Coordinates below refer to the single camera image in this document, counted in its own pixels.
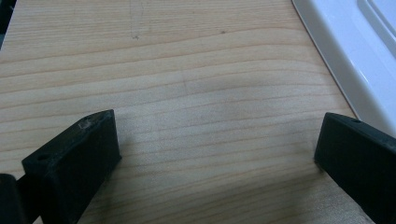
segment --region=white tray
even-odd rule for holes
[[[357,117],[396,137],[396,1],[293,4]]]

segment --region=wooden surface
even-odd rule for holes
[[[313,163],[353,114],[290,0],[19,0],[0,171],[109,108],[123,160],[79,223],[371,222]]]

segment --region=wood grain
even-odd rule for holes
[[[289,0],[19,0],[1,172],[109,108],[123,159],[79,223],[371,223],[313,163],[353,114]]]

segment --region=black clamp jaw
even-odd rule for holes
[[[0,175],[0,223],[77,223],[120,161],[114,111],[89,115],[22,161],[18,181]]]
[[[396,223],[396,139],[327,113],[315,161],[375,223]]]

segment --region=white plastic edge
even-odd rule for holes
[[[396,137],[396,61],[358,2],[292,2],[357,117]]]

